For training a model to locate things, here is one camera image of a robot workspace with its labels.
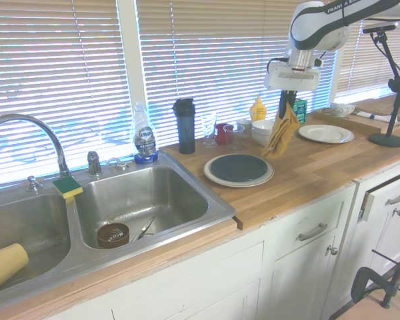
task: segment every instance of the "white bowl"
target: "white bowl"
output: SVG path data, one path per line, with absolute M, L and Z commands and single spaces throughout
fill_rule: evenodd
M 256 132 L 259 135 L 271 135 L 273 131 L 274 120 L 258 120 L 252 123 L 252 133 Z
M 252 130 L 252 138 L 256 142 L 258 142 L 258 144 L 262 145 L 263 147 L 266 147 L 268 146 L 268 142 L 271 138 L 271 133 L 269 135 L 260 135 L 258 132 Z
M 346 117 L 354 112 L 354 105 L 346 105 L 344 103 L 331 103 L 331 112 L 336 117 Z

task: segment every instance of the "window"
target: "window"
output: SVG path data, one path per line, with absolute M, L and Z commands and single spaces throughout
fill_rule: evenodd
M 352 25 L 352 32 L 343 50 L 339 72 L 336 102 L 350 103 L 392 94 L 388 80 L 394 78 L 389 62 L 379 52 L 369 35 L 361 31 L 374 21 L 361 21 Z M 388 46 L 395 62 L 400 66 L 399 28 L 387 32 Z
M 193 97 L 197 116 L 216 111 L 219 122 L 248 117 L 261 95 L 274 118 L 280 91 L 263 80 L 268 61 L 282 57 L 296 6 L 302 0 L 137 0 L 147 104 L 160 145 L 177 142 L 171 110 Z M 324 57 L 320 87 L 301 92 L 309 111 L 329 102 L 335 53 Z M 196 137 L 201 124 L 196 119 Z
M 70 168 L 131 152 L 131 104 L 115 0 L 0 0 L 0 115 L 48 124 Z M 58 171 L 35 125 L 0 125 L 0 183 Z

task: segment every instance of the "yellow sponge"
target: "yellow sponge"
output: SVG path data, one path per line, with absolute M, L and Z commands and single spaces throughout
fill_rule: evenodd
M 56 190 L 62 194 L 64 199 L 74 197 L 83 192 L 83 188 L 73 177 L 64 177 L 53 182 Z

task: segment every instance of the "butcher block counter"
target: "butcher block counter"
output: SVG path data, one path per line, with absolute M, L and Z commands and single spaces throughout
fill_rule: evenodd
M 392 104 L 393 97 L 358 103 L 363 108 L 388 113 Z M 307 122 L 324 123 L 311 115 Z M 198 141 L 196 152 L 192 155 L 180 154 L 177 145 L 163 148 L 235 208 L 237 223 L 225 221 L 34 297 L 27 297 L 0 309 L 0 319 L 35 320 L 55 315 L 248 233 L 269 219 L 284 215 L 286 211 L 344 186 L 355 178 L 400 160 L 400 148 L 379 147 L 368 142 L 366 136 L 355 131 L 354 134 L 356 139 L 343 145 L 315 143 L 295 135 L 284 156 L 270 161 L 275 170 L 274 177 L 263 185 L 244 189 L 217 185 L 203 173 L 208 160 L 233 152 L 227 146 L 208 149 Z M 243 144 L 241 153 L 261 154 L 262 148 L 254 141 L 246 140 Z
M 393 100 L 386 97 L 357 105 L 390 114 Z M 309 115 L 307 124 L 326 123 Z M 228 146 L 206 148 L 197 141 L 195 153 L 191 155 L 180 154 L 177 145 L 164 150 L 232 205 L 238 227 L 248 229 L 400 160 L 400 148 L 380 147 L 368 142 L 365 135 L 355 131 L 354 134 L 354 141 L 340 145 L 317 143 L 295 134 L 281 158 L 268 159 L 275 170 L 273 178 L 252 188 L 224 187 L 204 175 L 208 160 L 234 153 Z M 261 156 L 262 150 L 253 140 L 244 140 L 243 148 L 237 153 Z

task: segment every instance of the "kitchen sink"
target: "kitchen sink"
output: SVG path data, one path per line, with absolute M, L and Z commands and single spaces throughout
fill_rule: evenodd
M 192 176 L 172 156 L 103 174 L 73 171 L 83 193 L 67 200 L 49 176 L 43 188 L 26 192 L 26 182 L 0 186 L 0 249 L 20 243 L 29 264 L 0 287 L 0 308 L 78 277 L 130 259 L 234 216 L 234 209 Z M 97 244 L 97 230 L 119 222 L 129 238 L 155 217 L 148 237 L 113 249 Z
M 97 231 L 110 223 L 129 227 L 129 241 L 155 217 L 148 234 L 158 234 L 200 218 L 208 204 L 169 167 L 152 167 L 95 181 L 75 198 L 84 242 L 93 248 Z
M 29 263 L 0 290 L 38 277 L 56 267 L 70 250 L 65 200 L 43 195 L 0 205 L 0 249 L 21 244 Z

